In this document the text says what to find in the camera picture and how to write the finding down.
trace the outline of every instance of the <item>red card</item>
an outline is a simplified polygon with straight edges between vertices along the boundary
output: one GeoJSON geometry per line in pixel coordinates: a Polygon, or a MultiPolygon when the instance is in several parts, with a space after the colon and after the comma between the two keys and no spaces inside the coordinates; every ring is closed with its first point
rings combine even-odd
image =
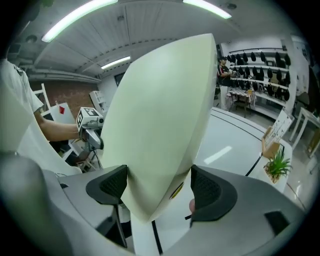
{"type": "Polygon", "coordinates": [[[63,115],[65,113],[65,108],[62,106],[59,106],[59,111],[60,111],[60,114],[63,115]]]}

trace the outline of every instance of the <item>white curved panel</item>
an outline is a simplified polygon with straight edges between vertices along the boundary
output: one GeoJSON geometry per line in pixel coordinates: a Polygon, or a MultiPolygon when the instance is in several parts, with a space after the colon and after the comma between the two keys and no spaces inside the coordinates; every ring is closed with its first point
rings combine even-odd
{"type": "Polygon", "coordinates": [[[121,199],[141,221],[161,214],[193,164],[213,105],[216,63],[212,34],[178,40],[134,61],[114,95],[101,163],[128,166],[121,199]]]}

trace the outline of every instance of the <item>window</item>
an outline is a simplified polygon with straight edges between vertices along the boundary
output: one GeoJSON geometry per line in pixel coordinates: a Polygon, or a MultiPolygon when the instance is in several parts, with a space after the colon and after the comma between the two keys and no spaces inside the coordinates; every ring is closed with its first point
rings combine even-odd
{"type": "Polygon", "coordinates": [[[122,78],[124,77],[125,75],[125,72],[121,73],[121,74],[117,74],[114,76],[114,79],[115,79],[115,83],[116,83],[116,86],[119,86],[122,78]]]}

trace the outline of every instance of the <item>green plant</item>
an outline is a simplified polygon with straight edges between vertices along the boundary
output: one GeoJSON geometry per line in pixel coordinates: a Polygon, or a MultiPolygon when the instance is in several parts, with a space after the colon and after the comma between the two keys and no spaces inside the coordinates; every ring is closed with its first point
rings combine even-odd
{"type": "Polygon", "coordinates": [[[288,175],[292,166],[289,164],[290,159],[284,160],[284,155],[279,150],[272,158],[269,159],[269,162],[266,164],[266,171],[272,177],[272,181],[276,182],[280,176],[288,175]]]}

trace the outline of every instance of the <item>ceiling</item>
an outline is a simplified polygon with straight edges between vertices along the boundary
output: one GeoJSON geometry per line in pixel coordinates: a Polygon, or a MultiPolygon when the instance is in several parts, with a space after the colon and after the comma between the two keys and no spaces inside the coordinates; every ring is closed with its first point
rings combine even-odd
{"type": "Polygon", "coordinates": [[[297,32],[282,10],[268,0],[207,0],[232,15],[223,19],[204,9],[184,4],[182,0],[119,0],[76,21],[52,42],[42,36],[68,13],[88,0],[55,0],[42,7],[18,38],[20,51],[11,61],[38,73],[63,71],[101,79],[114,74],[101,67],[131,56],[131,62],[174,40],[212,33],[216,44],[239,37],[263,33],[297,32]],[[230,10],[229,3],[237,5],[230,10]],[[36,42],[27,43],[30,35],[36,42]]]}

